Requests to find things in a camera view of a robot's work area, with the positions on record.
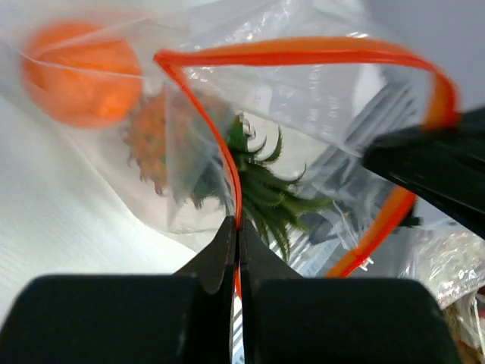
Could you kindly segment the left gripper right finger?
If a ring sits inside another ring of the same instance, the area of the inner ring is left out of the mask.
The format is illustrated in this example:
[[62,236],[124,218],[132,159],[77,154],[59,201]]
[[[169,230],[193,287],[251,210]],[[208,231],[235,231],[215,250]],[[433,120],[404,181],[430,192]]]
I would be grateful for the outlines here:
[[244,296],[252,296],[258,281],[302,278],[262,241],[247,218],[242,220],[238,231],[238,247],[238,295],[241,300]]

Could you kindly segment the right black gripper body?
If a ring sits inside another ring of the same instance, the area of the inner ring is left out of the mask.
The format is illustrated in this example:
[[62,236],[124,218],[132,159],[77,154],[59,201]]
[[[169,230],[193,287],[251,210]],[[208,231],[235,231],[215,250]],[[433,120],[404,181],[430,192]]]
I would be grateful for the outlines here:
[[484,109],[460,117],[454,127],[380,135],[361,163],[484,237]]

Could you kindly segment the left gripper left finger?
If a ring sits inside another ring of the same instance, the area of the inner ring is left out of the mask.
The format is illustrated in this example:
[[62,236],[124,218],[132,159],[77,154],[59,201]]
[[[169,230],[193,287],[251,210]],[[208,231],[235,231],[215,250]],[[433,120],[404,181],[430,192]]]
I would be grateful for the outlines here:
[[205,292],[221,289],[234,292],[236,263],[236,220],[226,217],[211,242],[189,260],[174,276],[196,278]]

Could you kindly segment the toy pineapple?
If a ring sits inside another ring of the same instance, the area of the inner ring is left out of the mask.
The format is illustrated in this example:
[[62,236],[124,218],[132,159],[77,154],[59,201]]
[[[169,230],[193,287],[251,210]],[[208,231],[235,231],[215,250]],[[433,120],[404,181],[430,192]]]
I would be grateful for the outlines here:
[[260,154],[265,144],[249,148],[253,135],[242,114],[212,97],[208,98],[208,107],[217,109],[217,121],[229,124],[223,139],[233,167],[228,165],[229,160],[218,148],[207,148],[210,159],[197,165],[200,173],[193,173],[190,157],[185,155],[182,165],[177,168],[175,181],[168,180],[170,164],[163,95],[149,98],[131,118],[124,139],[130,148],[129,160],[139,167],[141,181],[153,183],[157,195],[172,187],[176,198],[189,199],[196,209],[201,209],[207,199],[217,199],[225,209],[235,207],[236,201],[229,195],[233,188],[224,182],[223,174],[227,172],[231,177],[237,177],[235,188],[241,190],[242,215],[254,222],[264,243],[276,243],[283,260],[289,260],[289,229],[307,231],[309,227],[302,222],[302,216],[327,208],[331,199],[298,196],[296,188],[303,178],[301,174],[286,178],[271,170],[271,165],[280,159],[283,151],[282,133],[277,134],[271,154],[262,158]]

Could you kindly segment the clear orange-zip bag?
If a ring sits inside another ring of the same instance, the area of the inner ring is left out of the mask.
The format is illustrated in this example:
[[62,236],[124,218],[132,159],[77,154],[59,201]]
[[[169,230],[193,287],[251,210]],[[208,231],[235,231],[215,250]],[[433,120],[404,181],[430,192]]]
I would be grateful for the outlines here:
[[[110,127],[62,124],[22,82],[25,42],[45,25],[97,24],[89,39],[123,37],[142,68],[135,108]],[[363,16],[329,1],[3,1],[1,3],[1,308],[50,274],[170,274],[241,212],[237,177],[223,174],[235,207],[196,209],[172,187],[157,195],[129,160],[130,120],[164,96],[170,182],[185,155],[194,174],[218,148],[234,166],[212,97],[242,114],[249,148],[277,134],[271,170],[303,178],[304,198],[331,199],[289,229],[284,261],[304,277],[343,278],[400,231],[416,197],[361,163],[380,135],[455,120],[458,95],[443,71]],[[276,243],[266,244],[282,260]]]

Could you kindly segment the toy orange persimmon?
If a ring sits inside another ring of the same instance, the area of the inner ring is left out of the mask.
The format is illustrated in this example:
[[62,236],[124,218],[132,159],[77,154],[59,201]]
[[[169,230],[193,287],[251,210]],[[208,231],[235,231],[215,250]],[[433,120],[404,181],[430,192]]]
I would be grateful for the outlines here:
[[23,87],[33,103],[72,127],[110,127],[135,108],[142,68],[123,37],[91,40],[102,30],[82,20],[39,28],[20,56]]

